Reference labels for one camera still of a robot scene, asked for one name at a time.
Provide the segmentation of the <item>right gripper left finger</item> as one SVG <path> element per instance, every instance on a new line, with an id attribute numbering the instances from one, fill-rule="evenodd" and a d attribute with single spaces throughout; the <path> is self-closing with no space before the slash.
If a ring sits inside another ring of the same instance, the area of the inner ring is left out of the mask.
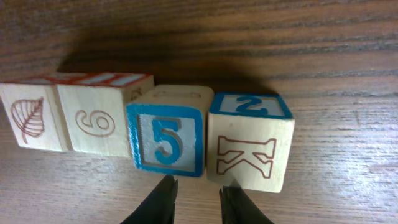
<path id="1" fill-rule="evenodd" d="M 166 175 L 121 224 L 173 224 L 178 181 Z"/>

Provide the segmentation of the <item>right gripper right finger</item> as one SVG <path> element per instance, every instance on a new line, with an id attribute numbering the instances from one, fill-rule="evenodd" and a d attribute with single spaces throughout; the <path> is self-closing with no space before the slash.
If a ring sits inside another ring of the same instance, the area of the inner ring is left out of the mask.
<path id="1" fill-rule="evenodd" d="M 224 186 L 219 195 L 223 224 L 274 224 L 242 188 Z"/>

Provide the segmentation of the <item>wooden block K blue 2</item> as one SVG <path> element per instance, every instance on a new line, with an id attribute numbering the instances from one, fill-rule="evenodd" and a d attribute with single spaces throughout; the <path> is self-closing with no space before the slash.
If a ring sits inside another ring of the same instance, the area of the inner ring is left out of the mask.
<path id="1" fill-rule="evenodd" d="M 208 180 L 279 193 L 294 126 L 278 95 L 217 93 L 208 114 Z"/>

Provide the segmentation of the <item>wooden block blue 5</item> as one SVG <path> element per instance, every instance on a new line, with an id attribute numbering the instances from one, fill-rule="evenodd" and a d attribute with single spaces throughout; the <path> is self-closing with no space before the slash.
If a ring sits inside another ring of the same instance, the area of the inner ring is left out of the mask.
<path id="1" fill-rule="evenodd" d="M 126 105 L 137 169 L 200 177 L 205 170 L 206 116 L 214 91 L 198 85 L 157 85 Z"/>

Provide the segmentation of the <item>wooden block red 6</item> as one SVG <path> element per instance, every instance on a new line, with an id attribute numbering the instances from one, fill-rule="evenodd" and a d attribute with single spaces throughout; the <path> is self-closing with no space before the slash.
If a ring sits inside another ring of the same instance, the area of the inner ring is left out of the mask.
<path id="1" fill-rule="evenodd" d="M 154 86 L 154 76 L 142 73 L 82 73 L 60 81 L 57 90 L 73 150 L 131 157 L 125 107 Z"/>

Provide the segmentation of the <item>wooden block green letter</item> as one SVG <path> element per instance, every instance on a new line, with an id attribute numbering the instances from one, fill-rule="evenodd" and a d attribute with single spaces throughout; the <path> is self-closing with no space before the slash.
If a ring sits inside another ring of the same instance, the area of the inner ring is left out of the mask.
<path id="1" fill-rule="evenodd" d="M 72 149 L 54 77 L 1 82 L 1 100 L 20 147 L 66 152 Z"/>

